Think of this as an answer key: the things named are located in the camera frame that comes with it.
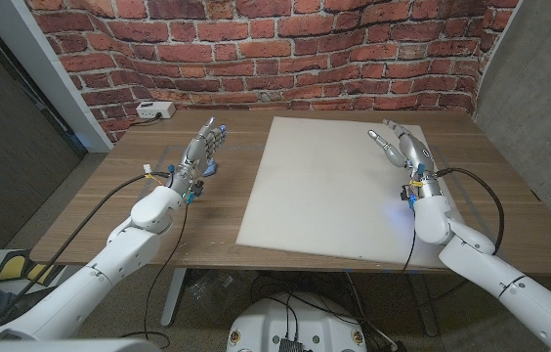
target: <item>floor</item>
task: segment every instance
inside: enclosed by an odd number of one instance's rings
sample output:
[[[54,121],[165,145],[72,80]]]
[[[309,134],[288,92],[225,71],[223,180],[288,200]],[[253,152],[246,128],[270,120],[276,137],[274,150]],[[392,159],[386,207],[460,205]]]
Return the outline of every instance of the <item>floor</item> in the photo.
[[[104,159],[103,154],[87,154],[78,167],[52,194],[9,243],[8,248],[32,247],[52,225],[71,198]],[[117,337],[143,329],[149,287],[159,267],[147,266],[119,283],[82,326],[80,337]],[[192,271],[185,286],[176,320],[170,328],[159,324],[160,312],[173,269],[165,268],[151,292],[148,330],[160,331],[171,339],[169,351],[222,351],[236,316],[250,305],[250,287],[256,272]],[[315,287],[347,309],[350,297],[334,280],[339,273],[260,273],[299,283],[317,282]],[[222,288],[218,280],[235,278]],[[410,285],[401,274],[353,274],[365,302],[368,317],[387,317],[378,327],[393,339],[401,340],[408,351],[546,351],[537,338],[505,311],[494,298],[476,286],[467,285],[434,304],[441,334],[428,337],[414,309]],[[551,289],[551,278],[535,278]],[[437,296],[461,281],[455,275],[427,275],[432,296]],[[151,337],[163,345],[160,337]]]

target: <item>gray wall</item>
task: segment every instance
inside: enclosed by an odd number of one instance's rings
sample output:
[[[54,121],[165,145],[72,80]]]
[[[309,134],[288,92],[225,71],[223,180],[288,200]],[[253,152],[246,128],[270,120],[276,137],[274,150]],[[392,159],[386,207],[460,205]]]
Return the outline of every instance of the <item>gray wall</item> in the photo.
[[[551,1],[524,1],[484,77],[477,123],[551,209]]]

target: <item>power outlet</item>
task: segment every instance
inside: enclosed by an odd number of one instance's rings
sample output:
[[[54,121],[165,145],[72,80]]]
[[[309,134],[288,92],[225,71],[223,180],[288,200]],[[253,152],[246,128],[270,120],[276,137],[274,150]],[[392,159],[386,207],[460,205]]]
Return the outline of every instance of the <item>power outlet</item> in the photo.
[[[176,107],[171,102],[142,102],[137,107],[137,113],[140,118],[155,118],[161,113],[161,118],[171,118],[176,111]]]

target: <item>metal table leg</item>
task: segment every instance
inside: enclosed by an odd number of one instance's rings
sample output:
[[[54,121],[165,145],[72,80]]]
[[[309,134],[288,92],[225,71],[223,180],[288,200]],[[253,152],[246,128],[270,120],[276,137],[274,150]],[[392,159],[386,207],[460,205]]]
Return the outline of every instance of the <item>metal table leg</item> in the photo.
[[[162,317],[160,317],[160,324],[164,327],[171,326],[174,321],[178,301],[180,301],[180,293],[182,292],[182,283],[185,280],[186,273],[187,268],[174,269],[174,276],[171,278],[171,285],[167,292],[165,307],[162,309]]]
[[[430,291],[423,275],[408,274],[408,279],[410,280],[417,304],[421,305],[428,302],[430,300]],[[421,317],[426,335],[430,337],[439,335],[439,325],[436,321],[436,314],[434,313],[432,304],[426,304],[424,307],[419,308],[419,317]]]

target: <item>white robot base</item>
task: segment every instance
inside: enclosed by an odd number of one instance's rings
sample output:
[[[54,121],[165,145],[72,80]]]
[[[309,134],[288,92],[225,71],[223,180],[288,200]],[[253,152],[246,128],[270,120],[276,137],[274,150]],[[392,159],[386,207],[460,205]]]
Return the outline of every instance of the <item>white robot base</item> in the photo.
[[[327,298],[306,292],[294,294],[319,307],[348,314],[343,307]],[[286,308],[286,302],[297,316],[297,328],[295,316],[291,309]],[[348,318],[343,320],[311,307],[288,293],[277,293],[254,303],[236,318],[228,335],[226,351],[366,352],[359,323]],[[295,336],[299,344],[290,342],[295,341]]]

